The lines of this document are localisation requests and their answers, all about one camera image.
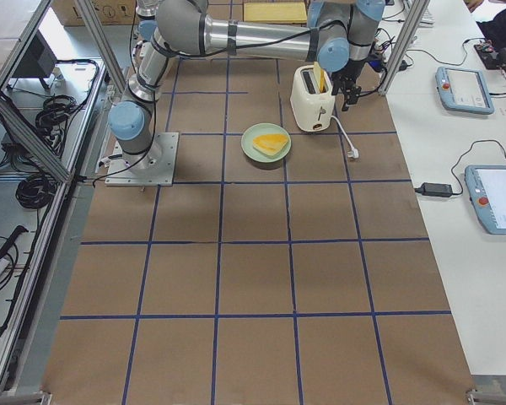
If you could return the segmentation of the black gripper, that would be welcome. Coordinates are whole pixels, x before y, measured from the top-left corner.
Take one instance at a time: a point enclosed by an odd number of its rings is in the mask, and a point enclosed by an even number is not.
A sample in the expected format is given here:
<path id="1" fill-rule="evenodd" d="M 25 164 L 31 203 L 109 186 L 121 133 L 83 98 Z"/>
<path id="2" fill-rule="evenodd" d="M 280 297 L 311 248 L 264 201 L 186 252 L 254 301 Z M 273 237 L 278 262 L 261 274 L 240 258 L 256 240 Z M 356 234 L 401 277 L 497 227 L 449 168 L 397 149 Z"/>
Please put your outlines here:
<path id="1" fill-rule="evenodd" d="M 357 81 L 364 64 L 364 59 L 349 59 L 345 67 L 336 71 L 336 82 L 332 84 L 331 94 L 340 99 L 342 103 L 341 111 L 347 111 L 348 105 L 356 105 L 358 103 L 361 87 L 357 86 Z"/>

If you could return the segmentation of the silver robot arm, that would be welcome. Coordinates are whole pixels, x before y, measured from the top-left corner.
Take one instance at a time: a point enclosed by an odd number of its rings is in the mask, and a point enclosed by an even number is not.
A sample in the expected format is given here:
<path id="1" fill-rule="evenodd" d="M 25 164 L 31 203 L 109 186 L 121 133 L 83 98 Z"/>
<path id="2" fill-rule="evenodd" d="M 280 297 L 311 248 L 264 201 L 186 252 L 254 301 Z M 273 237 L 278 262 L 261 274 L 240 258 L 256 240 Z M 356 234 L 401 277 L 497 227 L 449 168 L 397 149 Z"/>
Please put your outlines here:
<path id="1" fill-rule="evenodd" d="M 206 1 L 159 1 L 148 48 L 127 81 L 122 101 L 112 107 L 108 124 L 121 148 L 121 172 L 133 176 L 157 174 L 170 148 L 150 128 L 161 83 L 172 59 L 208 58 L 241 52 L 254 57 L 301 60 L 310 72 L 296 73 L 291 106 L 306 132 L 325 128 L 336 95 L 352 105 L 361 95 L 357 85 L 382 20 L 382 1 L 313 1 L 304 27 L 214 19 Z"/>

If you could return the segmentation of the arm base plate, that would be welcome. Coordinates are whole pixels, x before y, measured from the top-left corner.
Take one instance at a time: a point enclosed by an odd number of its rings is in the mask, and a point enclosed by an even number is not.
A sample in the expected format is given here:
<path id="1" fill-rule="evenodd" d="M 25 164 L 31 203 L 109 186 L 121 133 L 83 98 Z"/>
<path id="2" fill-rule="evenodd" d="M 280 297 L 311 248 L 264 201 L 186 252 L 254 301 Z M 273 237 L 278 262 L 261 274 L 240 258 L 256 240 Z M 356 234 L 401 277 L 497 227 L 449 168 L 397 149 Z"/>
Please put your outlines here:
<path id="1" fill-rule="evenodd" d="M 130 168 L 142 155 L 134 158 L 123 154 L 118 141 L 115 141 L 114 154 L 119 159 L 110 162 L 109 172 L 104 181 L 107 186 L 172 186 L 175 173 L 178 132 L 158 132 L 153 146 L 143 160 Z"/>

